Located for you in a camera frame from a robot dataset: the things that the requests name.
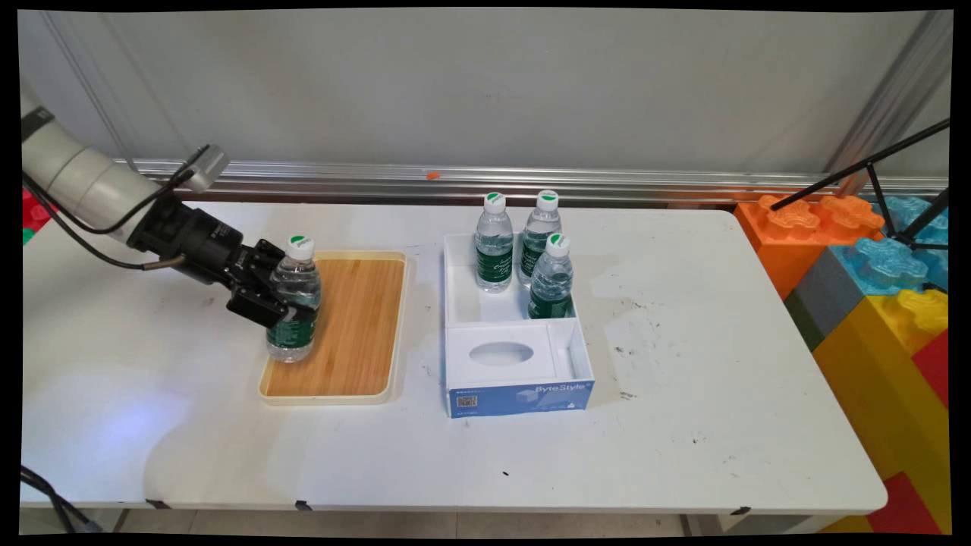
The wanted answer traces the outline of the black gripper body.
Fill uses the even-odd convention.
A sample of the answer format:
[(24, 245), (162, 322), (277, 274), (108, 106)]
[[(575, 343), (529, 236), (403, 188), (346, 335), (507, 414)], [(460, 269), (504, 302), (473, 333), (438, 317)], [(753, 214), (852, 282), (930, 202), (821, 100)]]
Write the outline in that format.
[(155, 253), (163, 261), (183, 258), (174, 270), (204, 284), (222, 284), (229, 290), (259, 286), (250, 269), (259, 246), (246, 245), (242, 232), (185, 205), (179, 196), (161, 196), (153, 202), (127, 245)]

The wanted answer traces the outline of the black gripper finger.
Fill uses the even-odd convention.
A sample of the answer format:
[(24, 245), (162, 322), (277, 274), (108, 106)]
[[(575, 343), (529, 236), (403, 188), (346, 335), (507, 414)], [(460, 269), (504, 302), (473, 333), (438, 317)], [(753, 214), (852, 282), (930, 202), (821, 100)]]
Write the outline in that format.
[(291, 308), (273, 294), (258, 293), (256, 289), (244, 287), (242, 284), (236, 284), (230, 290), (226, 309), (267, 329), (274, 328), (281, 319), (291, 315)]
[(254, 246), (254, 286), (277, 287), (280, 281), (276, 272), (285, 256), (279, 246), (267, 239), (258, 240)]

